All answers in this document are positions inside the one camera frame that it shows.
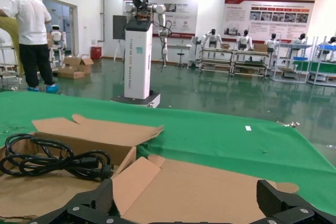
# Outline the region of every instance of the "green tablecloth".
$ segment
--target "green tablecloth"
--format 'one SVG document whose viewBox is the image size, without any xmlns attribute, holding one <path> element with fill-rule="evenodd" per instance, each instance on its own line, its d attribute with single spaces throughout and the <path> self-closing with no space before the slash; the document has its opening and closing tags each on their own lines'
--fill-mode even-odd
<svg viewBox="0 0 336 224">
<path fill-rule="evenodd" d="M 0 145 L 11 134 L 34 131 L 31 120 L 71 119 L 74 113 L 92 119 L 164 125 L 156 139 L 139 147 L 140 155 L 154 153 L 296 183 L 300 196 L 336 215 L 336 169 L 299 132 L 275 122 L 33 92 L 0 93 L 0 104 Z"/>
</svg>

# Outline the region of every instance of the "green floor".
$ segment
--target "green floor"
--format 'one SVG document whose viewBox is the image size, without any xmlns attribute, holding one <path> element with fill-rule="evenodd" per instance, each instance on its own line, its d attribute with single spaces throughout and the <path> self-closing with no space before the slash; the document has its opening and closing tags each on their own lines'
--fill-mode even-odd
<svg viewBox="0 0 336 224">
<path fill-rule="evenodd" d="M 326 148 L 326 145 L 336 145 L 335 88 L 240 76 L 229 79 L 226 74 L 200 75 L 197 69 L 175 67 L 167 67 L 161 73 L 156 69 L 159 67 L 152 65 L 151 85 L 153 90 L 161 92 L 161 108 L 299 122 L 298 131 L 336 166 L 336 151 Z M 84 79 L 60 79 L 60 93 L 109 100 L 123 92 L 121 62 L 96 61 L 92 72 Z M 25 90 L 25 87 L 11 79 L 3 81 L 4 90 Z"/>
</svg>

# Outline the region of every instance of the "small cardboard box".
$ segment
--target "small cardboard box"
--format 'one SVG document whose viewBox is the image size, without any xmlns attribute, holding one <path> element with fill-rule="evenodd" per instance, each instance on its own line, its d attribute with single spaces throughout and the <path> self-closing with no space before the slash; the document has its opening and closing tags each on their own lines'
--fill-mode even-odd
<svg viewBox="0 0 336 224">
<path fill-rule="evenodd" d="M 51 34 L 47 34 L 47 41 L 48 41 L 48 47 L 52 47 L 54 45 L 54 42 L 53 42 L 53 35 Z"/>
<path fill-rule="evenodd" d="M 257 204 L 259 178 L 150 155 L 113 179 L 113 199 L 126 220 L 250 223 L 264 214 Z M 274 183 L 294 193 L 291 183 Z"/>
<path fill-rule="evenodd" d="M 82 72 L 84 74 L 91 73 L 91 65 L 93 64 L 92 59 L 86 57 L 86 55 L 83 55 L 82 57 L 66 57 L 62 65 L 59 67 L 58 72 L 63 73 L 63 72 L 70 72 L 70 69 L 75 69 L 75 71 Z"/>
<path fill-rule="evenodd" d="M 58 77 L 60 78 L 78 79 L 83 78 L 84 76 L 83 72 L 78 71 L 78 69 L 73 66 L 62 64 L 58 68 Z"/>
<path fill-rule="evenodd" d="M 109 121 L 86 119 L 73 115 L 74 121 L 53 118 L 33 121 L 37 137 L 58 140 L 69 145 L 78 155 L 90 150 L 103 150 L 111 157 L 117 176 L 135 162 L 136 146 L 158 136 L 163 127 L 149 127 Z M 20 153 L 42 153 L 30 141 L 20 141 L 14 146 Z M 59 150 L 50 149 L 54 155 Z M 0 159 L 5 147 L 0 148 Z M 0 176 L 0 220 L 29 221 L 64 206 L 75 194 L 96 189 L 99 182 L 78 179 L 67 171 L 58 170 L 37 177 Z"/>
<path fill-rule="evenodd" d="M 230 44 L 222 43 L 222 44 L 221 44 L 221 48 L 222 48 L 222 49 L 230 49 Z"/>
<path fill-rule="evenodd" d="M 254 52 L 267 52 L 268 46 L 265 44 L 254 44 L 253 51 Z"/>
</svg>

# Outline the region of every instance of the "white humanoid robot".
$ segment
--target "white humanoid robot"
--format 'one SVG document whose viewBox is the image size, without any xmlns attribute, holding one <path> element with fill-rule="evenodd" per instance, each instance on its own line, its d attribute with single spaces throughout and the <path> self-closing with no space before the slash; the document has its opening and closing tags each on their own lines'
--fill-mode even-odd
<svg viewBox="0 0 336 224">
<path fill-rule="evenodd" d="M 275 60 L 272 60 L 275 48 L 278 46 L 278 42 L 275 40 L 276 37 L 277 37 L 276 34 L 272 34 L 271 39 L 265 41 L 265 45 L 267 45 L 267 52 L 269 52 L 270 55 L 269 68 L 271 68 L 271 64 L 274 67 L 276 62 Z"/>
<path fill-rule="evenodd" d="M 290 43 L 291 44 L 297 44 L 297 45 L 307 44 L 306 34 L 301 34 L 299 38 L 293 39 Z M 286 53 L 286 58 L 293 59 L 293 57 L 297 57 L 300 49 L 301 49 L 300 47 L 288 48 L 287 53 Z M 306 52 L 305 49 L 301 50 L 301 56 L 300 57 L 304 57 L 305 52 Z"/>
<path fill-rule="evenodd" d="M 336 45 L 336 38 L 335 37 L 331 37 L 330 40 L 328 42 L 326 42 L 325 46 L 335 46 Z M 330 54 L 330 50 L 319 50 L 317 53 L 317 58 L 321 58 L 322 60 L 326 60 L 328 54 Z M 334 51 L 331 51 L 331 55 L 330 55 L 330 61 L 334 60 Z"/>
<path fill-rule="evenodd" d="M 162 44 L 163 66 L 167 62 L 167 37 L 169 28 L 165 20 L 164 5 L 150 5 L 148 0 L 133 0 L 125 7 L 128 23 L 125 26 L 124 95 L 113 101 L 131 103 L 156 108 L 160 94 L 150 91 L 153 24 L 159 26 Z M 158 14 L 159 24 L 154 20 Z"/>
<path fill-rule="evenodd" d="M 65 57 L 65 50 L 67 48 L 67 34 L 60 31 L 59 25 L 52 25 L 52 35 L 53 45 L 50 48 L 50 62 L 52 67 L 55 67 L 55 50 L 59 52 L 59 61 L 62 62 Z"/>
<path fill-rule="evenodd" d="M 243 50 L 243 51 L 247 51 L 247 50 L 252 50 L 252 38 L 250 36 L 248 36 L 248 30 L 244 31 L 244 35 L 239 36 L 237 38 L 237 50 Z"/>
<path fill-rule="evenodd" d="M 210 48 L 216 48 L 217 47 L 217 42 L 219 42 L 219 44 L 222 43 L 222 38 L 219 34 L 216 34 L 216 29 L 211 29 L 210 32 L 208 32 L 205 35 L 205 38 L 201 44 L 201 47 L 204 48 L 206 42 L 209 40 L 209 47 Z"/>
</svg>

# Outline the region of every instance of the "display poster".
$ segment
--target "display poster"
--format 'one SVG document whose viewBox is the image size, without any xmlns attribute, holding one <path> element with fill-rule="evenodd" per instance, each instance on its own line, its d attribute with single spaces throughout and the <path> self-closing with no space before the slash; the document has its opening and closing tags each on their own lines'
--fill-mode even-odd
<svg viewBox="0 0 336 224">
<path fill-rule="evenodd" d="M 304 0 L 225 0 L 223 40 L 235 41 L 249 30 L 253 42 L 277 39 L 290 43 L 307 33 L 315 1 Z"/>
<path fill-rule="evenodd" d="M 125 6 L 132 0 L 123 0 L 123 14 L 126 15 Z M 171 21 L 170 38 L 190 39 L 195 36 L 198 0 L 149 0 L 151 5 L 164 5 L 166 7 L 166 20 Z M 154 14 L 153 36 L 158 36 L 159 23 L 157 14 Z"/>
</svg>

